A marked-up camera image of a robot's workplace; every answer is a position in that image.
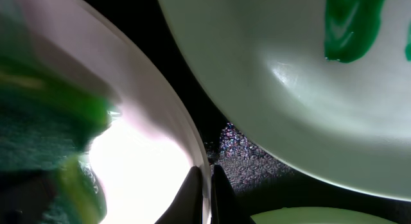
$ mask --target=green paint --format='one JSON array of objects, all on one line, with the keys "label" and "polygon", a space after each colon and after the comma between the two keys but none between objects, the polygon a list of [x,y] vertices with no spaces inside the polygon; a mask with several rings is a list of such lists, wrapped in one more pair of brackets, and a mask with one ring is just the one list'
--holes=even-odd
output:
[{"label": "green paint", "polygon": [[407,46],[405,47],[405,56],[408,61],[411,61],[411,23],[408,25]]},{"label": "green paint", "polygon": [[325,57],[342,63],[363,57],[377,37],[383,2],[327,0]]}]

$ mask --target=black tabletop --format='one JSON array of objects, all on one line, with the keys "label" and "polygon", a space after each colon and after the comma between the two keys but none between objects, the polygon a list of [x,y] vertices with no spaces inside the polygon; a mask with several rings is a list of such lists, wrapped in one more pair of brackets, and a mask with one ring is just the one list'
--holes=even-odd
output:
[{"label": "black tabletop", "polygon": [[342,189],[306,176],[260,150],[227,120],[199,86],[157,0],[85,0],[127,35],[169,81],[248,214],[283,207],[334,207],[411,223],[411,203]]}]

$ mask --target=glittery texture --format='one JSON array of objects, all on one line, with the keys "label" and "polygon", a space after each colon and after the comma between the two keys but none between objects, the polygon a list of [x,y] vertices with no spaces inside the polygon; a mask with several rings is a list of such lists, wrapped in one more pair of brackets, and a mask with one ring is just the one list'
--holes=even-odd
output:
[{"label": "glittery texture", "polygon": [[236,193],[242,193],[261,185],[270,178],[291,176],[294,169],[281,163],[253,142],[248,140],[232,123],[220,136],[221,165]]}]

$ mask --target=plate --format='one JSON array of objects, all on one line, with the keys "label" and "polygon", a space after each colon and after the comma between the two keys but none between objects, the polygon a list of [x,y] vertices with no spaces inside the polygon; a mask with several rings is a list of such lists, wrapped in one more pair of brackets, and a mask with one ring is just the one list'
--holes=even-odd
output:
[{"label": "plate", "polygon": [[411,0],[159,3],[201,86],[261,148],[330,184],[411,201]]},{"label": "plate", "polygon": [[256,224],[394,224],[370,214],[325,207],[283,208],[255,214],[251,218]]},{"label": "plate", "polygon": [[1,22],[8,25],[2,31],[28,42],[3,55],[33,55],[66,80],[108,97],[118,109],[111,113],[120,118],[94,140],[90,152],[107,199],[105,222],[154,223],[191,166],[204,176],[207,220],[211,177],[201,138],[171,85],[144,53],[82,0],[9,1],[15,6],[0,8]]}]

